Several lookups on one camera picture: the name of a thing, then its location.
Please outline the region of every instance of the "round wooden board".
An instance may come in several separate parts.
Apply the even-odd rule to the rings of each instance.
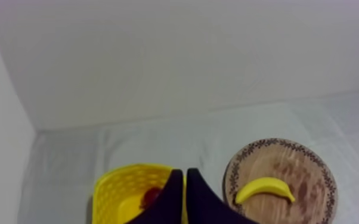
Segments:
[[[258,194],[241,205],[235,203],[241,187],[265,176],[288,183],[296,201]],[[263,139],[244,147],[228,164],[222,185],[227,205],[261,224],[332,223],[337,207],[329,168],[308,148],[285,139]]]

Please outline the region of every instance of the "white tablecloth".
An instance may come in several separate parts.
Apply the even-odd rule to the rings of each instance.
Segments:
[[[41,133],[23,183],[18,222],[89,224],[94,182],[129,163],[197,167],[221,197],[230,158],[246,144],[269,137],[316,152],[337,182],[334,223],[359,223],[359,94]]]

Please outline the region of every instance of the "yellow banana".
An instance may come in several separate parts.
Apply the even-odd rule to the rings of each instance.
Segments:
[[[295,201],[287,183],[277,178],[259,178],[246,184],[238,191],[235,202],[240,204],[250,196],[259,193],[271,193],[282,197],[287,197],[291,202]]]

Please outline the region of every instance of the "yellow plastic basket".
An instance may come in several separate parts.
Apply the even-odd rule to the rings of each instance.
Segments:
[[[138,216],[141,200],[154,186],[163,188],[173,168],[161,164],[133,164],[104,174],[93,195],[92,224],[124,224]],[[184,201],[182,223],[187,222]]]

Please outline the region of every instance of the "red object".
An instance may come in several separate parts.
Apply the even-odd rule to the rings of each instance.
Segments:
[[[160,195],[161,192],[162,189],[158,187],[152,187],[147,190],[146,193],[143,195],[141,209],[147,209],[151,204],[153,204],[153,202],[156,200],[156,198]]]

